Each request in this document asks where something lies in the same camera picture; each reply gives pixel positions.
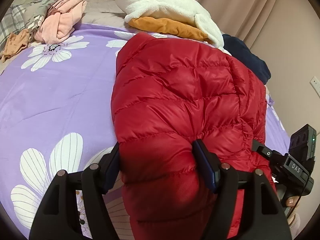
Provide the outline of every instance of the electrical outlet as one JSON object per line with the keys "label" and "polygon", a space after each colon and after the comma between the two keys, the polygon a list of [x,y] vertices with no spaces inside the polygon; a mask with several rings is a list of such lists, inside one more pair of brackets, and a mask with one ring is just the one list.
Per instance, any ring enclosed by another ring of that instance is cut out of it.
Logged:
{"label": "electrical outlet", "polygon": [[311,86],[315,89],[318,96],[320,97],[320,81],[314,76],[310,81]]}

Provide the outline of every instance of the dark blue cloth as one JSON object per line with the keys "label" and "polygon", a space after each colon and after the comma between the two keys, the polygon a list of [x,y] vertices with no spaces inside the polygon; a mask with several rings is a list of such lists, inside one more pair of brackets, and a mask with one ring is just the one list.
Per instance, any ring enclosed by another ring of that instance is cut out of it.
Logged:
{"label": "dark blue cloth", "polygon": [[237,37],[223,34],[224,49],[249,68],[265,85],[271,78],[267,64],[252,54],[247,45]]}

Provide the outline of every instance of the curtain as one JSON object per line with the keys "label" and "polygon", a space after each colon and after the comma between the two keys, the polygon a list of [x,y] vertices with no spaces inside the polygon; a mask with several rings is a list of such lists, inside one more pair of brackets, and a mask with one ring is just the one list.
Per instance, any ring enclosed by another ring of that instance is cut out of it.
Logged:
{"label": "curtain", "polygon": [[250,48],[276,0],[197,0],[224,33],[243,40]]}

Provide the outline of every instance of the metal pin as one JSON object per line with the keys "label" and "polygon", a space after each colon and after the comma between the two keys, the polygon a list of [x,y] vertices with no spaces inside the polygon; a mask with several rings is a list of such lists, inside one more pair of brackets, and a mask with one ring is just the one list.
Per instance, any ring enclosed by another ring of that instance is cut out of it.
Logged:
{"label": "metal pin", "polygon": [[65,170],[60,170],[60,171],[57,172],[57,175],[58,175],[59,177],[62,177],[64,174],[66,174],[66,171],[65,171]]}
{"label": "metal pin", "polygon": [[263,174],[263,171],[260,169],[256,169],[254,172],[259,176],[261,176]]}
{"label": "metal pin", "polygon": [[97,163],[93,163],[90,165],[90,170],[96,170],[97,168],[99,168],[99,164]]}
{"label": "metal pin", "polygon": [[228,170],[230,169],[230,165],[228,163],[222,163],[221,168],[223,168],[224,170]]}

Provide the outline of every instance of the red puffer jacket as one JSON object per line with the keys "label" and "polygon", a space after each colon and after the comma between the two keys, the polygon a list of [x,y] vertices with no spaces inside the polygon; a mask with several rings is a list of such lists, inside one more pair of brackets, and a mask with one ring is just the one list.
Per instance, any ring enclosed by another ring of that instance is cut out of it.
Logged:
{"label": "red puffer jacket", "polygon": [[[198,240],[215,196],[196,169],[191,143],[235,169],[262,169],[251,151],[265,140],[265,87],[240,61],[205,44],[131,38],[116,60],[111,110],[120,143],[123,200],[136,240]],[[239,190],[228,237],[237,234]]]}

